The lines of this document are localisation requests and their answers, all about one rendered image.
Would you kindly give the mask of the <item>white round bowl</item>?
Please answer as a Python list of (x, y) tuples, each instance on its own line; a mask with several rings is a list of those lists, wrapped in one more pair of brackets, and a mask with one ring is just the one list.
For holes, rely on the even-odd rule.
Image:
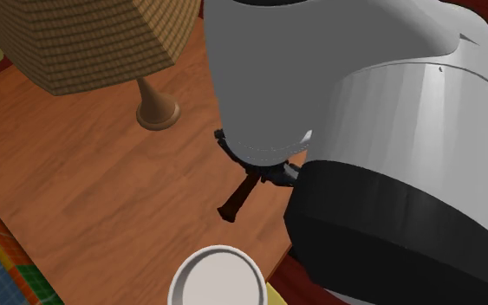
[(179, 266), (167, 305), (268, 305), (266, 282), (257, 264), (229, 245), (197, 250)]

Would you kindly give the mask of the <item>wooden table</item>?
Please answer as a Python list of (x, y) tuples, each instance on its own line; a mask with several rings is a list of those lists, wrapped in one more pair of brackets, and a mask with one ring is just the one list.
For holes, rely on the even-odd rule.
[(287, 188), (258, 185), (234, 223), (218, 215), (244, 171), (213, 137), (202, 22), (149, 82), (181, 107), (161, 132), (138, 124), (134, 82), (54, 96), (0, 73), (0, 218), (65, 305), (166, 305), (196, 250), (228, 244), (269, 275), (289, 248)]

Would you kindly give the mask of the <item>table lamp with wicker shade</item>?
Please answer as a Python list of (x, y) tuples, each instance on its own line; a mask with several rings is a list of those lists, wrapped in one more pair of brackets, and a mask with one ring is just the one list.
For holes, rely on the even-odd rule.
[(0, 48), (54, 96), (136, 81), (139, 124), (160, 131), (178, 102), (146, 77), (170, 68), (192, 33), (201, 0), (0, 0)]

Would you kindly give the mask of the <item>dark brown handled tool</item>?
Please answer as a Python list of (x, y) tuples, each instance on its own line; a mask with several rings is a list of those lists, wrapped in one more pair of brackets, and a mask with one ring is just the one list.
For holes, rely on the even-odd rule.
[(218, 207), (219, 216), (229, 223), (234, 223), (240, 208), (257, 185), (260, 175), (256, 172), (249, 173), (238, 188), (230, 195), (226, 202)]

